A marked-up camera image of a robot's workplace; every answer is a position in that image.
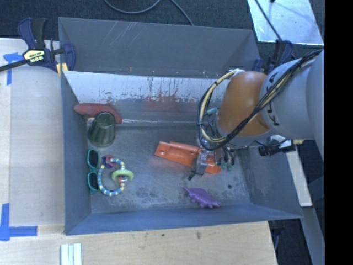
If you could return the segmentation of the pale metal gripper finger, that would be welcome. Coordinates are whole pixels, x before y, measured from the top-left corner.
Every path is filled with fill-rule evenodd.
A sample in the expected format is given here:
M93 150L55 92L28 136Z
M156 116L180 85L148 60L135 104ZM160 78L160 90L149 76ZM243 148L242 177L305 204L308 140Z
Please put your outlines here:
M192 165L191 165L191 173L190 173L190 175L188 176L188 180L192 180L194 176L203 176L203 175L205 174L205 173L194 173L195 165L196 165L196 159L194 159L193 162L192 162Z
M194 173L205 173L205 170L208 166L207 163L207 153L200 153L196 159L196 165Z

